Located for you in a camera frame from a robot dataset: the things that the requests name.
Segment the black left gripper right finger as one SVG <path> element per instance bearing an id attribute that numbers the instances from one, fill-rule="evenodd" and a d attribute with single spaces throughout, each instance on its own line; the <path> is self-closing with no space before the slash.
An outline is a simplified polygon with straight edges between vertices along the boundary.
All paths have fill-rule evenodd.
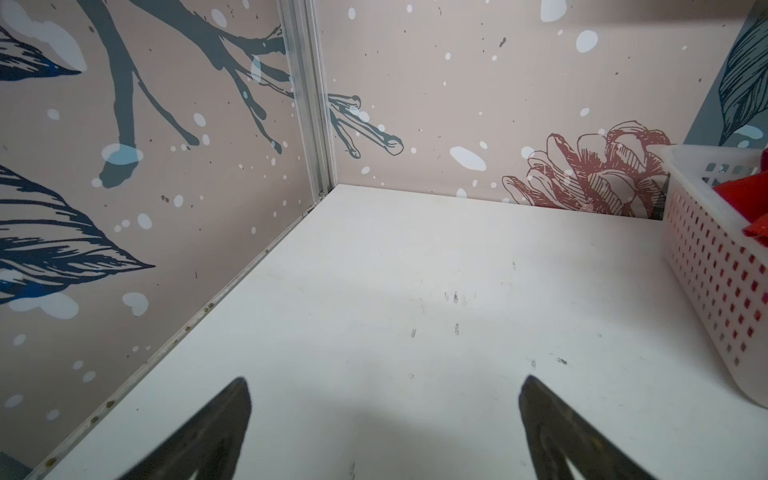
<path id="1" fill-rule="evenodd" d="M 532 465 L 538 479 L 651 479 L 537 377 L 528 376 L 518 397 Z"/>

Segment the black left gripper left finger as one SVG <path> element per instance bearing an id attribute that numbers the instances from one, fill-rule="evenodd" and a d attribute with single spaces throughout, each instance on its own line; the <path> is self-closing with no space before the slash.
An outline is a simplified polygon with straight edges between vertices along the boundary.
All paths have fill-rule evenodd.
<path id="1" fill-rule="evenodd" d="M 251 412 L 247 381 L 237 377 L 121 478 L 233 478 Z"/>

